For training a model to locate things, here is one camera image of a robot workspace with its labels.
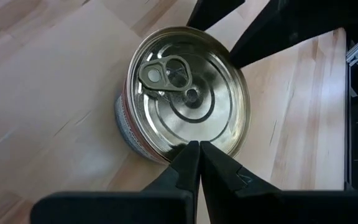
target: metal can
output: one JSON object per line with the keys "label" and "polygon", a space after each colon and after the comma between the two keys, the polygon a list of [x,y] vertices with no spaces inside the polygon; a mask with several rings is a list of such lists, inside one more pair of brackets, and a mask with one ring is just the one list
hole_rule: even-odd
{"label": "metal can", "polygon": [[222,44],[190,27],[161,29],[141,43],[115,111],[130,147],[162,164],[193,140],[234,157],[250,122],[242,72]]}

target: black plastic part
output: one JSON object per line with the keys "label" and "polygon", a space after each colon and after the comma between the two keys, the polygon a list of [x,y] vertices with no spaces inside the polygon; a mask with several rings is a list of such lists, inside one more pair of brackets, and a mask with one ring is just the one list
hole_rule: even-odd
{"label": "black plastic part", "polygon": [[[210,142],[202,141],[200,146],[203,155],[201,180],[212,224],[245,223],[253,214],[250,209],[257,207],[264,211],[277,204],[272,194],[279,189],[257,177]],[[250,202],[256,198],[257,203],[243,203],[243,197],[248,197]]]}
{"label": "black plastic part", "polygon": [[245,0],[198,0],[187,26],[206,30],[244,2]]}
{"label": "black plastic part", "polygon": [[141,192],[43,198],[31,211],[31,223],[195,223],[200,171],[212,224],[358,223],[357,191],[281,191],[210,142],[189,143]]}
{"label": "black plastic part", "polygon": [[31,223],[195,223],[200,145],[191,142],[141,192],[62,192],[43,198]]}
{"label": "black plastic part", "polygon": [[271,0],[231,51],[237,68],[358,22],[358,1]]}

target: tin can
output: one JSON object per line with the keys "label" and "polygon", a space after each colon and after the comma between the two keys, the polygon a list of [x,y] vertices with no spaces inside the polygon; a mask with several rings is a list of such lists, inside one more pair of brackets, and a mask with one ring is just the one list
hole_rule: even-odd
{"label": "tin can", "polygon": [[234,157],[250,123],[242,72],[222,44],[190,27],[161,29],[141,43],[115,110],[130,147],[162,164],[193,140]]}

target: wooden table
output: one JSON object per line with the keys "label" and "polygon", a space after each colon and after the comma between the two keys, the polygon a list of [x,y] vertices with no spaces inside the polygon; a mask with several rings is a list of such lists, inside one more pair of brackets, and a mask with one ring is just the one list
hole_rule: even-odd
{"label": "wooden table", "polygon": [[[248,0],[208,33],[232,48],[266,2]],[[164,170],[131,152],[113,103],[140,41],[186,24],[194,5],[0,0],[0,222],[27,222],[52,192],[140,190]],[[236,159],[281,189],[342,189],[345,67],[336,30],[243,68],[252,123]]]}

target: can label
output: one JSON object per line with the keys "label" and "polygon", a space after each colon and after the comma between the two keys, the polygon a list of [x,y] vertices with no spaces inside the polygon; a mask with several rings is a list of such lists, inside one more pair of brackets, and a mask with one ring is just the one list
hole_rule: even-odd
{"label": "can label", "polygon": [[125,142],[131,147],[133,151],[140,154],[143,157],[151,159],[155,162],[163,164],[161,160],[151,155],[146,148],[139,142],[136,138],[135,133],[132,131],[131,126],[129,125],[128,119],[125,114],[124,102],[122,95],[117,99],[115,103],[115,112],[116,112],[116,122],[120,132],[125,140]]}

